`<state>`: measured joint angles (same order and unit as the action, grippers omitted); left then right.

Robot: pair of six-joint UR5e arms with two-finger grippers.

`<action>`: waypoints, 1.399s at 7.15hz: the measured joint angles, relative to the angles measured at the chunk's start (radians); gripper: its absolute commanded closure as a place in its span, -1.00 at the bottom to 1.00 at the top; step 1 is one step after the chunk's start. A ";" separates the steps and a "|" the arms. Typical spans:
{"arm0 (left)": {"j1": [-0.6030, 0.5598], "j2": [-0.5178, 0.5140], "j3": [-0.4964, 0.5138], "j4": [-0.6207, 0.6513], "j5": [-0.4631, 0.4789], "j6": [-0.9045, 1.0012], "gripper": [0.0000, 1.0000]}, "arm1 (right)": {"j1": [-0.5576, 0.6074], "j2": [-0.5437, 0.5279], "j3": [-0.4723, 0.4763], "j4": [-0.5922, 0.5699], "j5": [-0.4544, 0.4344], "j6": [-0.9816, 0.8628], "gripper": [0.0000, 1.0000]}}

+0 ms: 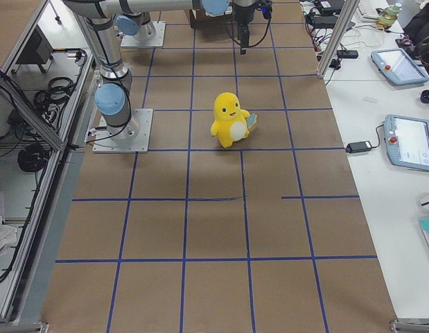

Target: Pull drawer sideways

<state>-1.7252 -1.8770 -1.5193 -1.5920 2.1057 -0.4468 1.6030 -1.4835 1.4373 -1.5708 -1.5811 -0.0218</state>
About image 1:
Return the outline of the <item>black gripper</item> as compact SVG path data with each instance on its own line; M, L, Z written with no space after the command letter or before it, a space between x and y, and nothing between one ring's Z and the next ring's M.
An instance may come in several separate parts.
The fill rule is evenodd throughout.
M240 54L245 55L249 47L249 26L254 20L254 12L262 13L265 20L272 18L271 0L234 0L233 12L234 20L237 23L238 40L240 44Z

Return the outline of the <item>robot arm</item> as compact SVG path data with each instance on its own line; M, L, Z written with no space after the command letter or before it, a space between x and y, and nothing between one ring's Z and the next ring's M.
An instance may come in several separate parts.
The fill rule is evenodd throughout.
M148 25L150 13L154 11L203 10L212 17L226 13L232 7L232 15L238 29L238 39L233 40L240 47L240 53L256 47L249 43L249 24L254 13L260 11L271 22L271 1L64 1L73 12L85 35L85 39L100 64L100 74L108 82L117 82L123 89L123 79L132 78L125 66L120 43L116 41L116 29L126 35L138 35L141 25Z
M119 15L115 23L124 35L129 35L138 41L151 40L156 35L156 28L151 22L149 12Z

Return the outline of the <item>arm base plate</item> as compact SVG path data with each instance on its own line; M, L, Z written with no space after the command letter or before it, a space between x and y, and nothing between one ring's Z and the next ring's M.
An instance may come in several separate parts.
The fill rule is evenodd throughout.
M132 109L132 118L118 135L119 130L99 130L93 142L94 153L147 153L152 126L153 109Z
M148 22L138 29L123 31L121 47L125 49L161 48L164 44L166 22Z

